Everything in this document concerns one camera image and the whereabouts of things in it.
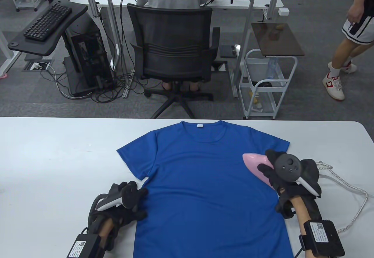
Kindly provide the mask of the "person's left hand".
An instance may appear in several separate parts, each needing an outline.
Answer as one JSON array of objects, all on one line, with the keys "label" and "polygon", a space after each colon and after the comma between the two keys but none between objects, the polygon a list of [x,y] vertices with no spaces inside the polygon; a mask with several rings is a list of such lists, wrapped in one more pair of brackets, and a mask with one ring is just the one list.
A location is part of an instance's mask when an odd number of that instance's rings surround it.
[{"label": "person's left hand", "polygon": [[138,205],[147,194],[148,190],[139,189],[134,181],[113,184],[107,194],[100,194],[93,202],[88,216],[89,230],[98,229],[106,219],[112,219],[116,228],[143,220],[147,212],[139,210]]}]

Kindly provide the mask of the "person's right hand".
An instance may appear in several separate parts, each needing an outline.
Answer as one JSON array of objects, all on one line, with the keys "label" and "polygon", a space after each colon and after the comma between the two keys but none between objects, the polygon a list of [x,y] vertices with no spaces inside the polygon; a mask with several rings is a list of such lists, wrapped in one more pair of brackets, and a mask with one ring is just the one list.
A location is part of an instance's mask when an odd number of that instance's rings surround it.
[{"label": "person's right hand", "polygon": [[270,185],[279,195],[275,210],[285,219],[294,216],[291,199],[301,197],[312,220],[322,220],[315,200],[321,197],[318,184],[320,173],[312,159],[299,160],[295,155],[274,150],[267,150],[266,157],[270,165],[260,163],[257,169],[269,179]]}]

